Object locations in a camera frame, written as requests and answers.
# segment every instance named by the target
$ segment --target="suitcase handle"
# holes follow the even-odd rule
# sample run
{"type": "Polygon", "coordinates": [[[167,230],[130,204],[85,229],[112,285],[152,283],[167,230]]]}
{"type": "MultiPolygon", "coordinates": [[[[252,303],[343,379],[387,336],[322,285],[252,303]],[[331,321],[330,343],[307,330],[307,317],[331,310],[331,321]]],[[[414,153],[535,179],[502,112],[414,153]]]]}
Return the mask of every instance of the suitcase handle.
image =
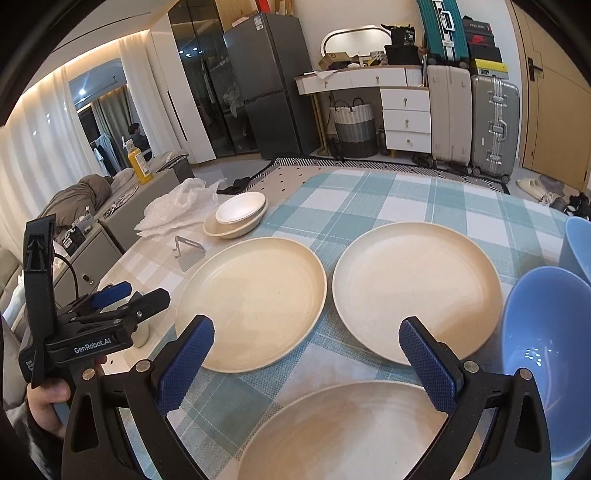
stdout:
{"type": "Polygon", "coordinates": [[[443,29],[448,32],[455,32],[456,26],[453,22],[452,13],[449,10],[440,10],[439,13],[441,15],[441,26],[443,29]]]}
{"type": "Polygon", "coordinates": [[[502,118],[499,118],[499,123],[503,127],[503,135],[500,137],[499,142],[504,142],[505,140],[507,140],[507,130],[509,127],[507,125],[507,122],[505,122],[502,118]]]}

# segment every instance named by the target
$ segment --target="glass cabinet door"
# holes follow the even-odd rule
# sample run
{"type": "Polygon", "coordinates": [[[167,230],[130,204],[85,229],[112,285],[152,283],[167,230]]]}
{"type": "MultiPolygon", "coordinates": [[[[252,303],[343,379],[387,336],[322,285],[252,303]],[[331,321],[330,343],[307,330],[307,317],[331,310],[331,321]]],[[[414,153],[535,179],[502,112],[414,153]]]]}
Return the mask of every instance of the glass cabinet door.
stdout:
{"type": "Polygon", "coordinates": [[[216,157],[257,151],[213,0],[181,0],[168,17],[216,157]]]}

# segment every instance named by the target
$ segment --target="gray blanket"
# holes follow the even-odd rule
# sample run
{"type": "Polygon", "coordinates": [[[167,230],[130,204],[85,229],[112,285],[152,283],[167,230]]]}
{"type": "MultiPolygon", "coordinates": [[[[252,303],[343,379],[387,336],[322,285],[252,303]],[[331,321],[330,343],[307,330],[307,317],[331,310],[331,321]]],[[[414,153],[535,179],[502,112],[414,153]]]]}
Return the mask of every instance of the gray blanket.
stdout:
{"type": "Polygon", "coordinates": [[[70,229],[79,216],[85,215],[86,207],[89,208],[91,215],[100,209],[111,196],[112,182],[112,178],[100,175],[83,177],[75,185],[57,192],[39,218],[56,214],[55,238],[57,238],[62,232],[70,229]]]}

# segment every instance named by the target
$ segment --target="cable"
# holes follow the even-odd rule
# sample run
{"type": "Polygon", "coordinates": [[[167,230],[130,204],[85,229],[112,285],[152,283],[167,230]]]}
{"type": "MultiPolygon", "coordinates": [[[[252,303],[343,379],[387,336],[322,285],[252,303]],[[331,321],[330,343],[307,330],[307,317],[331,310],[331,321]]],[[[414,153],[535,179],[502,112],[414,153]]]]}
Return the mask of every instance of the cable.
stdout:
{"type": "Polygon", "coordinates": [[[65,257],[62,257],[60,254],[55,254],[55,256],[62,260],[72,272],[72,277],[74,277],[74,288],[76,289],[76,300],[78,300],[80,298],[80,291],[78,290],[78,277],[76,277],[74,267],[72,267],[72,264],[68,260],[66,260],[65,257]]]}

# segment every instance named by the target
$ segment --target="slipper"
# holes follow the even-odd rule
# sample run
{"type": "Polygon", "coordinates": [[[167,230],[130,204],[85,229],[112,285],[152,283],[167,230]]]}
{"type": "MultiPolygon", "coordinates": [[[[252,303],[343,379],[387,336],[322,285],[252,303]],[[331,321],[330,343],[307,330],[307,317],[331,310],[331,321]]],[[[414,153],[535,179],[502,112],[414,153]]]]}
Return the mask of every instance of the slipper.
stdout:
{"type": "Polygon", "coordinates": [[[548,193],[546,189],[534,179],[517,180],[517,186],[524,192],[529,193],[538,202],[544,197],[546,193],[548,193]]]}

